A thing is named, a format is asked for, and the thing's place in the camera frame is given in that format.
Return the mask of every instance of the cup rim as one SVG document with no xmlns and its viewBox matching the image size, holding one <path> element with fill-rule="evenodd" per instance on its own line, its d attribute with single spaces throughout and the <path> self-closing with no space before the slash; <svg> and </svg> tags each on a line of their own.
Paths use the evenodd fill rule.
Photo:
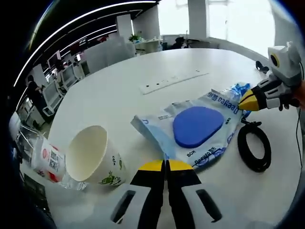
<svg viewBox="0 0 305 229">
<path fill-rule="evenodd" d="M 68 153 L 70 152 L 69 149 L 70 149 L 72 143 L 73 143 L 74 141 L 76 141 L 77 136 L 78 136 L 82 131 L 84 131 L 84 130 L 86 130 L 86 129 L 88 129 L 88 128 L 91 128 L 91 127 L 100 127 L 100 128 L 102 128 L 102 129 L 106 132 L 106 144 L 105 144 L 105 147 L 104 147 L 104 149 L 103 149 L 102 157 L 100 158 L 100 161 L 99 161 L 98 164 L 95 166 L 95 168 L 92 170 L 92 172 L 90 172 L 90 174 L 88 174 L 87 177 L 86 177 L 85 179 L 75 179 L 75 178 L 72 177 L 71 174 L 68 172 L 67 155 L 68 155 Z M 84 128 L 84 129 L 82 129 L 81 131 L 79 131 L 79 132 L 74 136 L 74 138 L 71 140 L 71 142 L 69 143 L 68 150 L 67 150 L 67 153 L 66 153 L 66 160 L 65 160 L 65 161 L 66 161 L 66 169 L 67 169 L 67 172 L 69 173 L 69 175 L 70 175 L 74 180 L 76 180 L 76 181 L 78 181 L 78 182 L 83 182 L 83 181 L 86 181 L 87 179 L 89 179 L 89 178 L 94 174 L 94 172 L 96 171 L 96 169 L 100 166 L 100 164 L 102 163 L 102 161 L 103 161 L 103 159 L 104 159 L 104 157 L 105 157 L 105 155 L 106 155 L 107 147 L 108 147 L 108 131 L 107 131 L 107 129 L 104 128 L 103 126 L 101 126 L 101 125 L 91 125 L 91 126 L 88 126 L 88 127 Z"/>
</svg>

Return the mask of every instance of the robotic arm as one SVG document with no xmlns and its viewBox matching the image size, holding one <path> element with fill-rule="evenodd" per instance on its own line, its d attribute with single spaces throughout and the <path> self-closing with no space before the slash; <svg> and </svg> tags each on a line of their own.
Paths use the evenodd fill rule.
<svg viewBox="0 0 305 229">
<path fill-rule="evenodd" d="M 239 103 L 239 109 L 258 111 L 265 108 L 279 107 L 280 110 L 289 105 L 298 107 L 299 101 L 294 98 L 294 91 L 302 83 L 299 63 L 301 57 L 292 42 L 285 46 L 268 48 L 269 64 L 272 73 L 268 79 L 262 80 L 256 87 L 247 91 Z"/>
</svg>

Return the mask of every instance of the white paper cup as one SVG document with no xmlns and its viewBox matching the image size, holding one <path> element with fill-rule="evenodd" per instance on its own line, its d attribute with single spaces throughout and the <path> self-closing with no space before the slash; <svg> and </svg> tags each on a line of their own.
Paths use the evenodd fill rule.
<svg viewBox="0 0 305 229">
<path fill-rule="evenodd" d="M 66 153 L 69 175 L 79 182 L 120 185 L 126 180 L 126 168 L 107 131 L 89 126 L 71 141 Z"/>
</svg>

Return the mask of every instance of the blue oval pad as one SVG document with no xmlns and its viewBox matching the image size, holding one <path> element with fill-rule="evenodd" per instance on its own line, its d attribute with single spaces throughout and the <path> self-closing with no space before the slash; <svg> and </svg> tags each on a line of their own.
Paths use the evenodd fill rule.
<svg viewBox="0 0 305 229">
<path fill-rule="evenodd" d="M 213 109 L 194 106 L 179 113 L 173 121 L 176 143 L 183 148 L 196 148 L 213 136 L 223 125 L 223 115 Z"/>
</svg>

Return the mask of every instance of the round table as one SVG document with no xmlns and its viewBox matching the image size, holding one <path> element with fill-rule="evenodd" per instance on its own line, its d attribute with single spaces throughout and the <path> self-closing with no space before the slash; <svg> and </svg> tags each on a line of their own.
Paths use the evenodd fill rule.
<svg viewBox="0 0 305 229">
<path fill-rule="evenodd" d="M 209 73 L 180 82 L 150 94 L 139 89 L 155 80 L 192 71 Z M 130 182 L 137 169 L 154 159 L 158 152 L 130 121 L 135 115 L 155 114 L 173 102 L 195 99 L 210 91 L 221 91 L 237 82 L 255 85 L 265 77 L 255 62 L 240 54 L 217 49 L 179 49 L 131 58 L 104 68 L 75 84 L 65 95 L 51 126 L 49 140 L 65 151 L 83 128 L 102 125 L 119 150 Z M 279 222 L 288 211 L 298 186 L 301 166 L 297 149 L 295 109 L 252 112 L 249 121 L 262 121 L 260 128 L 269 137 L 272 162 L 264 173 L 255 173 L 241 160 L 237 134 L 222 158 L 199 172 L 201 182 L 213 184 L 235 204 L 238 212 L 253 220 Z M 263 155 L 260 141 L 249 136 L 248 144 L 258 157 Z M 84 191 L 47 185 L 51 214 L 58 227 L 89 228 L 99 220 L 99 206 L 114 187 L 90 184 Z M 164 204 L 158 228 L 173 228 L 174 221 L 164 189 Z"/>
</svg>

